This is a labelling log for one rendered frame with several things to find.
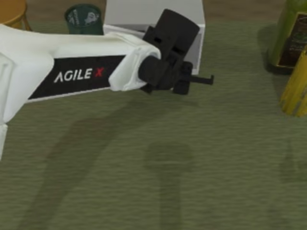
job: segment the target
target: black label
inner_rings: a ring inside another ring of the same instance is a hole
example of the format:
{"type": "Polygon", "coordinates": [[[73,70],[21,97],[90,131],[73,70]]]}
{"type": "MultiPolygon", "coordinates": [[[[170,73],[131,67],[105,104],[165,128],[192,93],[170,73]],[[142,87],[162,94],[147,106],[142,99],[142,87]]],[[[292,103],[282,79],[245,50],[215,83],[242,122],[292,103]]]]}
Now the black label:
{"type": "Polygon", "coordinates": [[[306,45],[307,14],[298,14],[291,35],[284,45],[279,65],[293,68],[306,45]]]}
{"type": "Polygon", "coordinates": [[[110,87],[109,77],[125,56],[54,59],[54,67],[29,99],[110,87]]]}

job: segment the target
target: yellow object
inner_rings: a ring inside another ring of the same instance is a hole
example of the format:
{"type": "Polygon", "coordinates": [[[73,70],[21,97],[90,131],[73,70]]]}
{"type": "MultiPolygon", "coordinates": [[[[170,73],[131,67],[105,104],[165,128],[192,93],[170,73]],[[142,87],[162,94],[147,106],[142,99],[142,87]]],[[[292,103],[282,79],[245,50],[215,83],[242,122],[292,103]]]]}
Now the yellow object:
{"type": "Polygon", "coordinates": [[[302,51],[280,100],[288,115],[307,114],[307,46],[302,51]]]}
{"type": "Polygon", "coordinates": [[[0,24],[31,31],[26,18],[25,0],[0,0],[0,24]]]}

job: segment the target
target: brown floor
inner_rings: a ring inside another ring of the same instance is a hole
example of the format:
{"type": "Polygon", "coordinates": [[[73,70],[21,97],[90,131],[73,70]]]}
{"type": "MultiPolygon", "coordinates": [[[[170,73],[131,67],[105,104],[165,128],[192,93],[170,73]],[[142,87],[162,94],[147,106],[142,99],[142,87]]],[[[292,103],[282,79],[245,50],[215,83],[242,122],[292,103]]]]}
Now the brown floor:
{"type": "MultiPolygon", "coordinates": [[[[285,0],[203,0],[205,17],[211,20],[277,20],[285,0]]],[[[106,0],[27,0],[28,19],[62,20],[64,12],[77,3],[92,3],[104,12],[106,0]]]]}

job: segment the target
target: robotic arm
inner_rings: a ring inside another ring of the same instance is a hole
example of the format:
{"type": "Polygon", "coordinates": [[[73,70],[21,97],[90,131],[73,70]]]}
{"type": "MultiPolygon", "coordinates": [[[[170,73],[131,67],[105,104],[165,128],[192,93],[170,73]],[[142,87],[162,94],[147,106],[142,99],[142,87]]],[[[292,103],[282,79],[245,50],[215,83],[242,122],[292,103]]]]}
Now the robotic arm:
{"type": "Polygon", "coordinates": [[[40,34],[0,25],[0,159],[7,125],[32,101],[110,89],[170,90],[188,94],[191,76],[184,57],[199,27],[165,10],[143,40],[123,33],[40,34]]]}

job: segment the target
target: green cup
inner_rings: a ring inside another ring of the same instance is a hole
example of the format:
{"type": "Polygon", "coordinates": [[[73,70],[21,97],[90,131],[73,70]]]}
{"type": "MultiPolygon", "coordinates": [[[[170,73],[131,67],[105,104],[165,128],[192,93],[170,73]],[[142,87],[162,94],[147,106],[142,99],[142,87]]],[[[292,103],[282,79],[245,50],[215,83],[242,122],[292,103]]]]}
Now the green cup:
{"type": "Polygon", "coordinates": [[[92,4],[78,4],[65,12],[71,35],[104,35],[101,11],[92,4]]]}

